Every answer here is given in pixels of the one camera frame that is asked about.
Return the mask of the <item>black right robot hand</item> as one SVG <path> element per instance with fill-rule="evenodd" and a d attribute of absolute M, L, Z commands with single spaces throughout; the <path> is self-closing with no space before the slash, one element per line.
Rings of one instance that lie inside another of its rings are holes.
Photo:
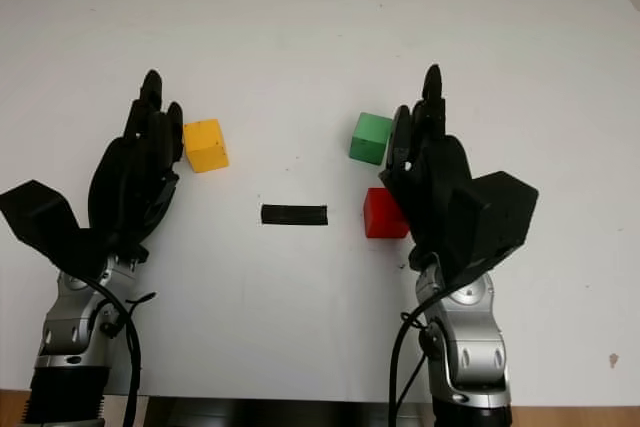
<path fill-rule="evenodd" d="M 415 243 L 411 268 L 422 270 L 432 256 L 441 254 L 453 189 L 471 179 L 464 147 L 446 133 L 446 101 L 437 64 L 428 68 L 416 104 L 396 109 L 379 177 Z"/>

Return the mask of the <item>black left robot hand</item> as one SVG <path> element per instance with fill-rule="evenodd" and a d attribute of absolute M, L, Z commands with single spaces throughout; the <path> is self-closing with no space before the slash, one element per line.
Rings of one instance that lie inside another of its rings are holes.
<path fill-rule="evenodd" d="M 143 263 L 143 241 L 160 224 L 174 196 L 173 170 L 183 153 L 183 111 L 162 105 L 162 79 L 150 70 L 131 105 L 124 132 L 107 147 L 88 196 L 90 229 L 118 258 Z"/>

